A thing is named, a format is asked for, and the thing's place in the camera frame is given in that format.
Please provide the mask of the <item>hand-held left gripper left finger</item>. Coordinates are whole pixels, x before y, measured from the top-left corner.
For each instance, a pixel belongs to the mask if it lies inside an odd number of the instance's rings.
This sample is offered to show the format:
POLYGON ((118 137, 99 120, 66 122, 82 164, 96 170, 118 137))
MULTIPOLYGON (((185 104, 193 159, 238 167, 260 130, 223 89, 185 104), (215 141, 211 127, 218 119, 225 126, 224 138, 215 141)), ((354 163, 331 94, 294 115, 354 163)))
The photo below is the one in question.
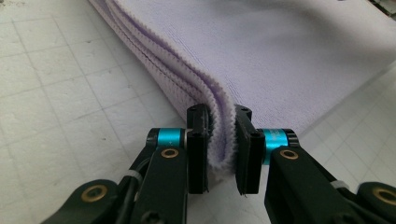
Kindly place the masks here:
POLYGON ((188 188, 190 194, 208 191, 207 148, 210 137, 210 114, 205 104, 187 110, 188 188))

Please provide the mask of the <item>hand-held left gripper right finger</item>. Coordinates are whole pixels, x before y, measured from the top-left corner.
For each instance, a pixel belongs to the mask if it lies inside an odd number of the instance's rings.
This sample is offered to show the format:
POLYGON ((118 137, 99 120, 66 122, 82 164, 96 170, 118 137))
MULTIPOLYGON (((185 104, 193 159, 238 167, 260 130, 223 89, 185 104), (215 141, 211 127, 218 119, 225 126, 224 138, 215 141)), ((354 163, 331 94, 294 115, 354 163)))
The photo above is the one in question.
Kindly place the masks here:
POLYGON ((264 135, 251 122, 252 111, 236 105, 237 160, 235 179, 241 195, 257 194, 260 188, 264 135))

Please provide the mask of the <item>lilac printed towel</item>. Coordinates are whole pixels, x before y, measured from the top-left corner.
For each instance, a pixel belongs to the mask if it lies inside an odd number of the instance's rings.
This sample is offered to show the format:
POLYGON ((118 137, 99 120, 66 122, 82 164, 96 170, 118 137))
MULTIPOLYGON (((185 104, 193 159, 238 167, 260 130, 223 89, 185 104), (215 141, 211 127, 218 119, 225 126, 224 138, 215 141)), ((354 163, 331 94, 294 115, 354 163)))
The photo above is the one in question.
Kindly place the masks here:
POLYGON ((367 0, 90 0, 179 113, 205 104, 208 166, 236 169, 236 108, 302 133, 396 61, 396 21, 367 0))

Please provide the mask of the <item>white foam mat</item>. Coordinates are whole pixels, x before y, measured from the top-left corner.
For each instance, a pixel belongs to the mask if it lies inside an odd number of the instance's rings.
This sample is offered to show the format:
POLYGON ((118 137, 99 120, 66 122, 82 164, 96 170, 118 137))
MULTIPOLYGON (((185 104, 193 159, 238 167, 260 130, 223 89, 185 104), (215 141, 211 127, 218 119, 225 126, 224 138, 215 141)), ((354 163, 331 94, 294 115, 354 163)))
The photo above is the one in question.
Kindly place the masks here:
MULTIPOLYGON (((0 0, 0 224, 38 224, 81 184, 119 180, 182 119, 89 0, 0 0)), ((396 186, 396 66, 301 138, 352 189, 396 186)))

